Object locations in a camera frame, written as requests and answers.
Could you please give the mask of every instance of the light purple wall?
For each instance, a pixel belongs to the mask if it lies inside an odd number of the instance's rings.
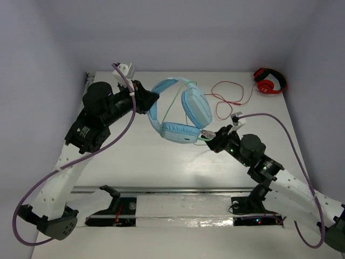
[[[31,248],[15,240],[12,213],[56,163],[85,76],[33,1],[2,0],[0,17],[0,257],[22,259]],[[18,222],[23,237],[34,241],[35,228]]]
[[[308,173],[345,203],[345,1],[322,0],[286,63],[286,99]]]
[[[114,60],[142,71],[283,67],[318,0],[40,0],[86,71]]]

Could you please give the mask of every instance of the purple cable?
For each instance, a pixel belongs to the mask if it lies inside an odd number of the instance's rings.
[[[297,233],[298,235],[301,237],[302,241],[307,245],[309,246],[310,248],[319,248],[322,246],[323,242],[325,241],[325,219],[323,217],[323,213],[322,213],[322,208],[321,208],[321,204],[320,204],[320,201],[318,199],[318,197],[316,196],[316,192],[315,192],[315,189],[312,185],[312,182],[310,181],[308,175],[307,175],[307,172],[305,171],[305,169],[303,168],[303,165],[302,165],[302,162],[301,162],[301,159],[299,158],[298,154],[297,154],[297,151],[296,151],[296,148],[295,148],[295,145],[291,139],[291,136],[289,134],[289,132],[287,131],[287,128],[284,126],[284,124],[275,116],[271,115],[271,114],[268,114],[268,113],[254,113],[254,114],[248,114],[248,115],[241,115],[239,116],[238,118],[239,119],[244,119],[244,118],[248,118],[248,117],[254,117],[254,116],[268,116],[268,117],[271,117],[273,119],[275,119],[281,126],[282,128],[284,129],[287,137],[289,138],[289,141],[290,141],[290,144],[291,144],[291,147],[292,147],[292,150],[293,150],[293,153],[295,154],[296,158],[297,158],[297,161],[298,161],[298,164],[299,166],[301,167],[301,170],[302,170],[302,173],[304,175],[304,177],[306,178],[307,180],[307,183],[309,185],[309,189],[313,195],[313,197],[315,197],[315,203],[316,203],[316,206],[318,207],[318,211],[319,211],[319,214],[320,214],[320,220],[321,220],[321,240],[320,242],[315,245],[315,246],[312,246],[311,244],[309,244],[305,239],[304,237],[302,236],[301,234],[301,231],[297,225],[297,222],[294,221],[295,223],[295,226],[296,226],[296,230],[297,230]]]
[[[132,87],[130,86],[130,84],[129,84],[127,78],[125,77],[125,75],[123,75],[123,73],[118,69],[118,67],[115,65],[115,63],[112,64],[112,67],[120,74],[120,76],[122,77],[122,79],[125,81],[125,83],[126,83],[126,85],[127,85],[127,87],[128,87],[129,92],[132,93],[132,92],[133,92]],[[70,166],[74,166],[74,165],[77,164],[77,163],[83,162],[83,161],[85,161],[86,159],[89,159],[89,158],[91,158],[91,157],[93,157],[93,156],[95,156],[95,155],[101,153],[102,151],[104,151],[104,150],[110,148],[110,147],[113,146],[116,142],[118,142],[118,141],[123,137],[123,135],[126,134],[126,132],[128,131],[128,129],[130,128],[130,126],[131,126],[132,123],[133,123],[133,120],[134,120],[134,117],[135,117],[135,113],[136,113],[136,102],[135,102],[135,97],[134,97],[134,96],[132,96],[132,102],[133,102],[133,112],[132,112],[132,116],[131,116],[131,118],[130,118],[130,120],[129,120],[129,122],[128,122],[128,125],[126,126],[126,128],[120,133],[120,135],[119,135],[116,139],[114,139],[114,140],[113,140],[112,142],[110,142],[108,145],[104,146],[103,148],[97,150],[97,151],[94,152],[94,153],[91,153],[91,154],[86,155],[86,156],[84,156],[84,157],[82,157],[82,158],[76,159],[76,160],[74,160],[74,161],[72,161],[72,162],[70,162],[70,163],[68,163],[68,164],[66,164],[66,165],[64,165],[64,166],[61,166],[60,169],[61,169],[61,170],[64,170],[64,169],[66,169],[66,168],[68,168],[68,167],[70,167]],[[16,239],[17,239],[20,243],[22,243],[22,244],[24,244],[24,245],[26,245],[26,246],[29,246],[29,247],[39,246],[39,245],[41,245],[41,244],[46,244],[46,243],[48,243],[48,242],[50,242],[50,241],[53,240],[53,238],[49,238],[49,239],[47,239],[47,240],[45,240],[45,241],[41,241],[41,242],[37,242],[37,243],[30,243],[30,242],[26,242],[25,240],[23,240],[23,239],[21,238],[21,236],[19,235],[19,233],[18,233],[18,229],[17,229],[17,216],[18,216],[20,207],[23,205],[24,201],[30,196],[30,194],[31,194],[37,187],[39,187],[43,182],[45,182],[46,180],[48,180],[50,177],[52,177],[53,175],[57,174],[58,172],[59,172],[58,170],[54,170],[54,171],[52,171],[50,174],[48,174],[48,175],[46,175],[45,177],[43,177],[40,181],[38,181],[38,182],[37,182],[37,183],[36,183],[36,184],[35,184],[25,195],[24,195],[24,197],[20,200],[20,202],[18,203],[18,205],[17,205],[17,207],[16,207],[16,209],[15,209],[15,212],[13,213],[13,217],[12,217],[12,230],[13,230],[13,233],[14,233]]]
[[[250,217],[242,217],[241,219],[246,219],[246,220],[247,220],[247,219],[249,219],[249,220],[250,220],[250,219],[257,219],[257,218],[262,219],[263,217],[278,220],[279,222],[278,222],[277,225],[281,225],[281,224],[284,222],[284,220],[286,220],[286,217],[283,217],[283,218],[280,220],[280,218],[278,218],[278,217],[276,217],[276,216],[273,216],[273,215],[250,216]]]

